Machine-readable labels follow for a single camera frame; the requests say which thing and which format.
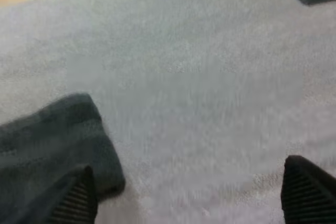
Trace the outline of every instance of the white carpet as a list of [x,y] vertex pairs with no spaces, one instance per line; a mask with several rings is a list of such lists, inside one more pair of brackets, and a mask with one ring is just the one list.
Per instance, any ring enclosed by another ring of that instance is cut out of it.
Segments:
[[284,223],[283,164],[336,174],[336,3],[35,0],[0,8],[0,123],[97,104],[128,185],[97,223]]

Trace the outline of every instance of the carpet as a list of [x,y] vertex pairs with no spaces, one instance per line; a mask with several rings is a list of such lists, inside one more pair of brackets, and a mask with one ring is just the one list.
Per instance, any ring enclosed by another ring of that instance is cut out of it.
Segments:
[[128,181],[103,223],[283,224],[289,154],[336,175],[335,3],[0,8],[0,123],[88,92]]

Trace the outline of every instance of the gray carpet fiber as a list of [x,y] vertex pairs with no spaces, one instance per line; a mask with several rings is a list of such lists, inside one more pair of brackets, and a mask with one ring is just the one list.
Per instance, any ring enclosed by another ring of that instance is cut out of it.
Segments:
[[336,174],[335,12],[298,0],[3,7],[0,123],[90,93],[128,181],[98,224],[283,224],[287,155]]

